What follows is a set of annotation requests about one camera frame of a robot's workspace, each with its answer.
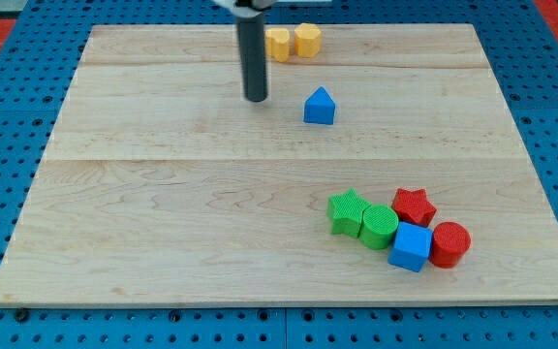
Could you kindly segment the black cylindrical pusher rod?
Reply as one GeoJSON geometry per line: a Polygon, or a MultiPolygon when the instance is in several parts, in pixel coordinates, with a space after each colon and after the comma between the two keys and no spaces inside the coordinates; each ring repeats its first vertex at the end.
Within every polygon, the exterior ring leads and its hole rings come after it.
{"type": "Polygon", "coordinates": [[[244,97],[250,102],[262,102],[268,95],[264,15],[238,17],[236,33],[244,97]]]}

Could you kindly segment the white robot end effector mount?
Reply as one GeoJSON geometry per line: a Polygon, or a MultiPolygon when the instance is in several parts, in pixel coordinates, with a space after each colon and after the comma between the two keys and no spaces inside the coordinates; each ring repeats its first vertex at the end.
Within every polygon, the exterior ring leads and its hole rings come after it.
{"type": "Polygon", "coordinates": [[[324,7],[332,0],[213,0],[217,6],[228,10],[235,17],[253,17],[272,7],[324,7]]]}

